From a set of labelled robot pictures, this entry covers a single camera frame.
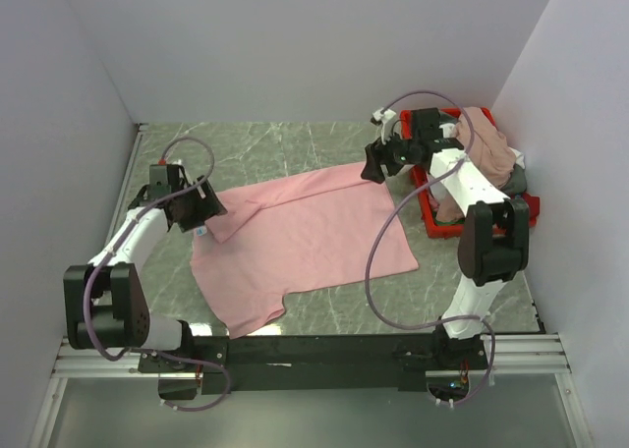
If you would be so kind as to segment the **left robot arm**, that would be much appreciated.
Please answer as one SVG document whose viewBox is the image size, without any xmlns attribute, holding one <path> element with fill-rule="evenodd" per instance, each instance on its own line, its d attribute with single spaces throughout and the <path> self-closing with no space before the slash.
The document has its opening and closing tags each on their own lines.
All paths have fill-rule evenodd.
<svg viewBox="0 0 629 448">
<path fill-rule="evenodd" d="M 173 370 L 190 368 L 197 348 L 180 320 L 149 311 L 140 272 L 152 250 L 177 226 L 186 233 L 202 227 L 226 208 L 208 176 L 193 183 L 181 164 L 160 161 L 149 167 L 148 183 L 131 201 L 119 230 L 87 264 L 69 267 L 63 277 L 67 338 L 76 350 L 95 349 L 108 360 L 110 348 L 161 351 Z"/>
</svg>

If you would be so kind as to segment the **pink t shirt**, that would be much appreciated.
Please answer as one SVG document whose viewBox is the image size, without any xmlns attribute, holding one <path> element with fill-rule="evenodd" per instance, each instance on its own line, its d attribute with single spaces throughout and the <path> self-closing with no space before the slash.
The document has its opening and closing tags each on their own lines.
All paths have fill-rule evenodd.
<svg viewBox="0 0 629 448">
<path fill-rule="evenodd" d="M 358 163 L 219 193 L 227 209 L 193 238 L 191 269 L 230 338 L 285 312 L 289 294 L 418 269 L 389 189 L 361 178 Z"/>
</svg>

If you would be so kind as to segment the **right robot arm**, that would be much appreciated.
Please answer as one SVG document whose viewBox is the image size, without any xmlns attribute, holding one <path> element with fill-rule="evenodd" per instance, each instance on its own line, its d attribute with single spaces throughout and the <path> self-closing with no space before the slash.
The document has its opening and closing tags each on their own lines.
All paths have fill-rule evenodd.
<svg viewBox="0 0 629 448">
<path fill-rule="evenodd" d="M 528 204 L 495 187 L 473 163 L 472 144 L 446 136 L 437 109 L 411 116 L 410 134 L 381 134 L 365 148 L 362 179 L 377 184 L 406 166 L 420 166 L 442 184 L 464 214 L 457 250 L 461 279 L 451 304 L 431 324 L 431 356 L 452 368 L 486 329 L 486 315 L 500 290 L 524 270 L 529 258 Z"/>
</svg>

